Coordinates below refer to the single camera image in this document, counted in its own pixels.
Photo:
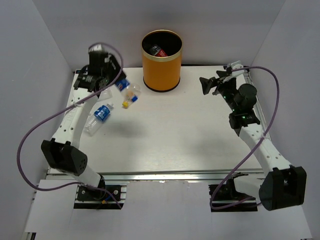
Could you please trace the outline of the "blue cap pepsi bottle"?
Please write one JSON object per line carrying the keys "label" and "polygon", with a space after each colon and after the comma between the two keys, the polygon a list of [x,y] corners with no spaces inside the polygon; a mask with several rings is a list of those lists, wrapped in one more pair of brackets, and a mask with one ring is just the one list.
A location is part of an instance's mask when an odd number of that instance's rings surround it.
{"label": "blue cap pepsi bottle", "polygon": [[141,88],[138,84],[130,83],[126,78],[115,82],[115,87],[123,96],[123,100],[128,103],[134,103],[138,100]]}

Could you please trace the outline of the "red label water bottle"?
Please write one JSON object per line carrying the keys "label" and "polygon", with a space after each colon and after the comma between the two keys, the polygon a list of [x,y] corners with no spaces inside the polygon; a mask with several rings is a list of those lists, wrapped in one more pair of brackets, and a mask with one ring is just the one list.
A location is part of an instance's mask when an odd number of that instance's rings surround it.
{"label": "red label water bottle", "polygon": [[159,57],[159,58],[165,58],[167,57],[168,55],[165,53],[165,51],[160,47],[158,46],[157,44],[153,44],[150,49],[149,49],[149,52],[152,56],[154,57]]}

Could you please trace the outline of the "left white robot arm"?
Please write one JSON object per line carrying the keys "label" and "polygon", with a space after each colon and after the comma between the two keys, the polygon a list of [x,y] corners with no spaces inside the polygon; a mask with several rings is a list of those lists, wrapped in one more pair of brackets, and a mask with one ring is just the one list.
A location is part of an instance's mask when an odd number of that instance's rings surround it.
{"label": "left white robot arm", "polygon": [[80,139],[87,118],[102,89],[116,77],[123,77],[115,56],[100,44],[88,50],[89,64],[78,73],[69,100],[69,109],[51,140],[44,140],[41,150],[52,169],[72,176],[89,186],[88,193],[99,200],[105,196],[103,177],[88,165],[88,157],[80,149]]}

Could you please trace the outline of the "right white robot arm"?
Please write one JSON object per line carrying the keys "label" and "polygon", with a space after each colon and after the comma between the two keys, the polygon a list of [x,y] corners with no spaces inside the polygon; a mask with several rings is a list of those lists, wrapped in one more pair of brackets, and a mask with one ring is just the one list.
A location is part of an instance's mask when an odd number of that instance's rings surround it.
{"label": "right white robot arm", "polygon": [[268,131],[263,128],[254,111],[257,89],[249,83],[237,87],[237,75],[230,68],[216,73],[217,77],[200,77],[202,92],[207,95],[214,89],[213,95],[223,97],[231,109],[230,127],[250,148],[244,159],[254,155],[263,170],[264,178],[232,170],[213,190],[210,202],[220,196],[228,196],[235,202],[223,206],[211,203],[210,207],[218,211],[252,198],[259,200],[268,211],[302,205],[307,173],[303,167],[293,166],[267,138]]}

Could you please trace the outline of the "orange cylindrical bin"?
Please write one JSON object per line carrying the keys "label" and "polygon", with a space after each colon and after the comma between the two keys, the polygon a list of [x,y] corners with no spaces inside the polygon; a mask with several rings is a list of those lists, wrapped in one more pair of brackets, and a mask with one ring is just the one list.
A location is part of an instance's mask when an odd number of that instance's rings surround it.
{"label": "orange cylindrical bin", "polygon": [[[161,47],[167,57],[150,54],[152,45]],[[141,41],[143,82],[154,92],[169,92],[176,88],[181,79],[183,41],[170,30],[154,30]]]}

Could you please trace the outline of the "yellow cap small bottle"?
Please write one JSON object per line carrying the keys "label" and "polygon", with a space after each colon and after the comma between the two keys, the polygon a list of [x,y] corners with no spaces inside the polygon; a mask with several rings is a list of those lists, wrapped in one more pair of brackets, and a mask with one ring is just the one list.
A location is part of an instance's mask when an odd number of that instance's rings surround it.
{"label": "yellow cap small bottle", "polygon": [[141,94],[141,88],[138,84],[131,83],[121,92],[123,96],[122,107],[127,109],[130,105],[136,102]]}

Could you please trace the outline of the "large blue label bottle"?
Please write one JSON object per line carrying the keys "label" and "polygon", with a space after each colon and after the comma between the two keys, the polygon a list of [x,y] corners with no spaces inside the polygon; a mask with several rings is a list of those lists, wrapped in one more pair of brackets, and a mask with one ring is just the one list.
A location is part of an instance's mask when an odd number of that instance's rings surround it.
{"label": "large blue label bottle", "polygon": [[89,136],[93,136],[109,118],[113,109],[114,105],[112,103],[101,105],[88,116],[83,131]]}

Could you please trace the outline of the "aluminium table frame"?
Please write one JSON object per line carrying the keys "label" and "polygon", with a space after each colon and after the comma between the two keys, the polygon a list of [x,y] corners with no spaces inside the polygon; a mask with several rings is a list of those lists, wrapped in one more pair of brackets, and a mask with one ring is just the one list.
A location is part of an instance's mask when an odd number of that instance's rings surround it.
{"label": "aluminium table frame", "polygon": [[[200,76],[210,77],[215,66],[184,66],[180,84],[170,92],[141,86],[139,100],[121,108],[113,91],[114,110],[93,136],[83,134],[79,149],[95,172],[168,178],[189,173],[231,170],[250,152],[229,124],[231,109],[222,96],[203,95]],[[240,170],[264,174],[252,155]]]}

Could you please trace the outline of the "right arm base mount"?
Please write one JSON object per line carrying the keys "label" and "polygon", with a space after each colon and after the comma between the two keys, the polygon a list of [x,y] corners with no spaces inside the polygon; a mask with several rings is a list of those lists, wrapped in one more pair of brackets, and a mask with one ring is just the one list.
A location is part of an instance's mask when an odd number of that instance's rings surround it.
{"label": "right arm base mount", "polygon": [[[244,193],[235,193],[232,195],[231,190],[225,184],[218,190],[215,195],[212,205],[215,208],[222,207],[224,205],[238,202],[242,199],[248,198],[249,196]],[[257,212],[258,206],[255,198],[251,198],[248,201],[242,202],[238,205],[224,208],[224,209],[210,209],[212,213],[240,213],[240,212]]]}

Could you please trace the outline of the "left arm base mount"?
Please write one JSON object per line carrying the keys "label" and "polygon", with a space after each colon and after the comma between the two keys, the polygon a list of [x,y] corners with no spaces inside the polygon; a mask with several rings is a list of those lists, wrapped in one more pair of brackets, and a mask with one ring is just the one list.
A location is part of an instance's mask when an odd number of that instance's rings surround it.
{"label": "left arm base mount", "polygon": [[80,185],[77,188],[74,209],[78,210],[120,210],[125,203],[127,186],[105,184],[105,191],[98,191]]}

